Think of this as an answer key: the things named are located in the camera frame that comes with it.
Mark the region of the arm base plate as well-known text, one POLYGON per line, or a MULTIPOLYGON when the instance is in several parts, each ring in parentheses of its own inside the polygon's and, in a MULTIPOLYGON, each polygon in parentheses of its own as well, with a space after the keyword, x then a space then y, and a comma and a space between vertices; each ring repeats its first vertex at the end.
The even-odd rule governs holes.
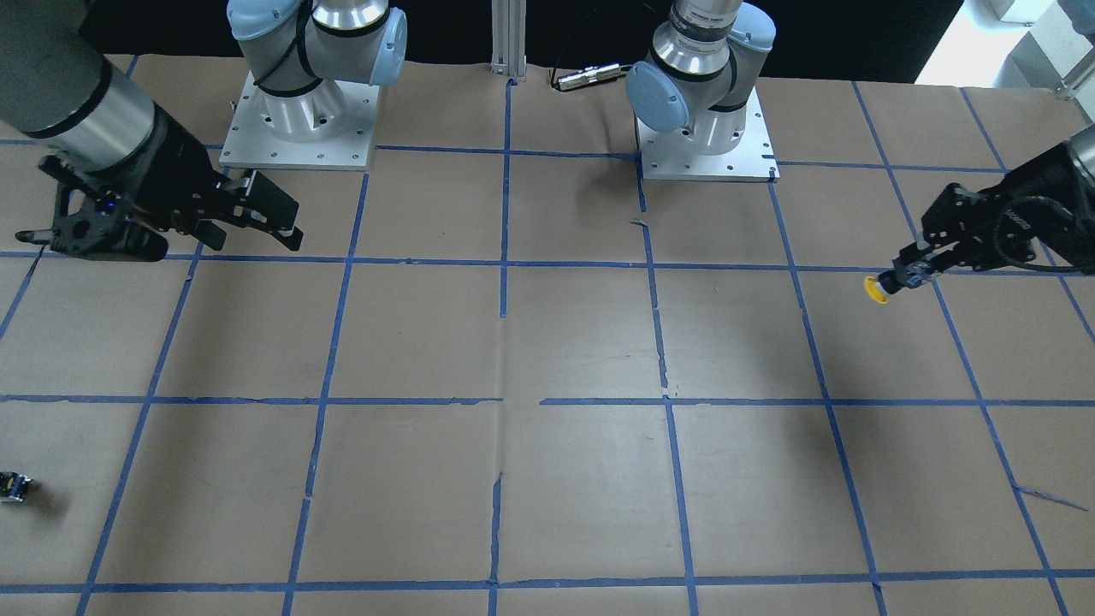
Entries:
POLYGON ((219 163, 239 170, 366 172, 382 94, 380 86, 325 80, 306 94, 278 98, 247 75, 219 163))
POLYGON ((738 111, 704 111, 692 127, 665 133, 637 118, 635 133, 646 179, 774 182, 781 176, 756 89, 738 111))

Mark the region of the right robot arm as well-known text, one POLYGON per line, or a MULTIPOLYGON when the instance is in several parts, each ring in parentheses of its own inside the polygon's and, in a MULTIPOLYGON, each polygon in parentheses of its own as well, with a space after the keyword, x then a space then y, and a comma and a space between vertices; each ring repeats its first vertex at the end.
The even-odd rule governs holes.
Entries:
POLYGON ((162 175, 171 195, 142 198, 132 223, 159 251, 170 234, 222 249, 231 228, 297 251, 306 242, 299 216, 311 207, 278 181, 370 167, 380 102, 404 65, 407 18, 388 1, 230 1, 227 20, 243 58, 214 69, 212 86, 192 69, 178 85, 150 83, 195 144, 162 175))

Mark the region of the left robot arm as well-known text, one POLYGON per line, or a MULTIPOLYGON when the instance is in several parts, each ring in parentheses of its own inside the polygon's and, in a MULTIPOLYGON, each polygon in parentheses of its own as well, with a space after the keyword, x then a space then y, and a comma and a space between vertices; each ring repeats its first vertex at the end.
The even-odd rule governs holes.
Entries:
MULTIPOLYGON (((691 155, 731 151, 775 34, 773 20, 749 3, 677 1, 626 77, 637 125, 684 137, 691 155)), ((920 239, 864 288, 883 304, 955 266, 1037 270, 1034 240, 1063 258, 1062 272, 1092 274, 1091 127, 1010 170, 996 186, 948 184, 920 219, 920 239)))

